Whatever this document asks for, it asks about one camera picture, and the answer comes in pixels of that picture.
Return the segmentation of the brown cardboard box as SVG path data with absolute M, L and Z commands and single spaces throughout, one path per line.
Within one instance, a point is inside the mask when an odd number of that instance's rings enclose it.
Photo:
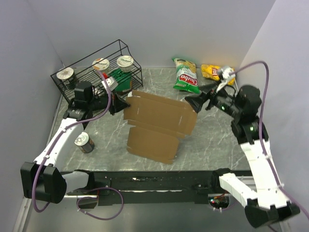
M 183 101 L 133 90 L 127 97 L 124 120 L 131 125 L 127 151 L 164 164 L 172 164 L 179 142 L 191 135 L 197 113 Z

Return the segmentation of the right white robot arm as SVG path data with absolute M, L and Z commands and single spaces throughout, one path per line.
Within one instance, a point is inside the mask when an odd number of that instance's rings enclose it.
M 230 193 L 243 206 L 246 218 L 254 228 L 269 226 L 298 215 L 300 207 L 282 190 L 271 156 L 266 127 L 262 118 L 257 116 L 262 104 L 260 90 L 244 85 L 233 96 L 224 88 L 213 85 L 207 92 L 187 96 L 185 100 L 196 113 L 208 102 L 206 110 L 217 107 L 233 118 L 231 129 L 249 163 L 256 187 L 252 190 L 230 169 L 221 168 L 212 173 L 212 190 Z

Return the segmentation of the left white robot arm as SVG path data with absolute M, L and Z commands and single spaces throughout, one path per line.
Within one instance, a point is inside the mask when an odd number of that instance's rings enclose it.
M 102 84 L 109 90 L 102 99 L 95 98 L 95 88 L 90 82 L 82 81 L 76 85 L 74 98 L 70 100 L 54 137 L 33 162 L 22 165 L 20 173 L 26 198 L 59 203 L 65 194 L 77 189 L 84 194 L 95 190 L 95 178 L 91 171 L 77 170 L 62 174 L 60 169 L 65 156 L 90 121 L 99 119 L 107 112 L 113 115 L 130 106 L 117 96 L 115 89 L 118 83 L 114 79 L 108 78 Z

